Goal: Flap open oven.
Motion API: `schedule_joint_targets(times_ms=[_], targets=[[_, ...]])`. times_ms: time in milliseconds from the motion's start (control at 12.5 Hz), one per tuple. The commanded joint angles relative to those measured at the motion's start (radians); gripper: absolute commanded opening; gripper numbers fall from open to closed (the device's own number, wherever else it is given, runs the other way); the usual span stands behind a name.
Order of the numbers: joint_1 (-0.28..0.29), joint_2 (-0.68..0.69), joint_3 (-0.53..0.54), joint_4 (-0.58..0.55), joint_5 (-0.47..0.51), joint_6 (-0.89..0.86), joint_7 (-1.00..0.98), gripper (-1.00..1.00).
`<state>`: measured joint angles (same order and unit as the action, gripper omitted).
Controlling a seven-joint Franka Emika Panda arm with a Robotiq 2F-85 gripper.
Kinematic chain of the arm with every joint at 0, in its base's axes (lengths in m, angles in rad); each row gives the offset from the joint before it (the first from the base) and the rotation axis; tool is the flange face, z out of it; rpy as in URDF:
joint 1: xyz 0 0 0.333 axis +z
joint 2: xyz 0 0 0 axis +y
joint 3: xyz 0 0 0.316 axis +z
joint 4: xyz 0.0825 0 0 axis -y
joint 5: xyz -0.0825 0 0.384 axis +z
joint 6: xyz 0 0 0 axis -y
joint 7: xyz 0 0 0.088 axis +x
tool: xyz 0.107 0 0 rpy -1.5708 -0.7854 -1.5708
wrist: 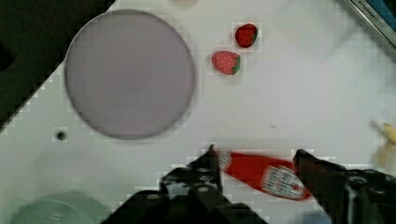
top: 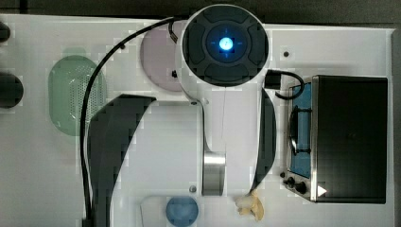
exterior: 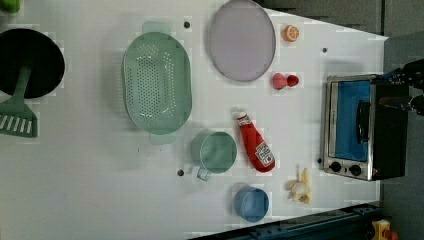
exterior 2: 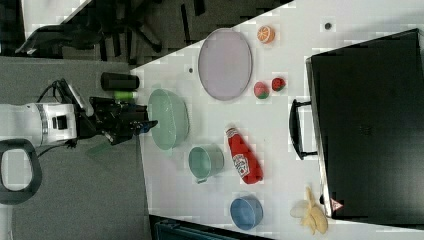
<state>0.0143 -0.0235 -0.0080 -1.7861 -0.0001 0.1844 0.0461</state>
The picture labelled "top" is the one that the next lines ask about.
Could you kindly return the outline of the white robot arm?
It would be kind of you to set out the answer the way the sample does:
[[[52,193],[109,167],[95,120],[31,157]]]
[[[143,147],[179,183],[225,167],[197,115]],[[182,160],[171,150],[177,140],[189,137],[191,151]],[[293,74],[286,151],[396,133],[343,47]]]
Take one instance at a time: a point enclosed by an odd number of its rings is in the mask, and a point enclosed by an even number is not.
[[[218,4],[183,22],[177,93],[120,95],[87,137],[94,227],[227,227],[233,200],[269,172],[276,145],[264,88],[270,40],[249,11]]]

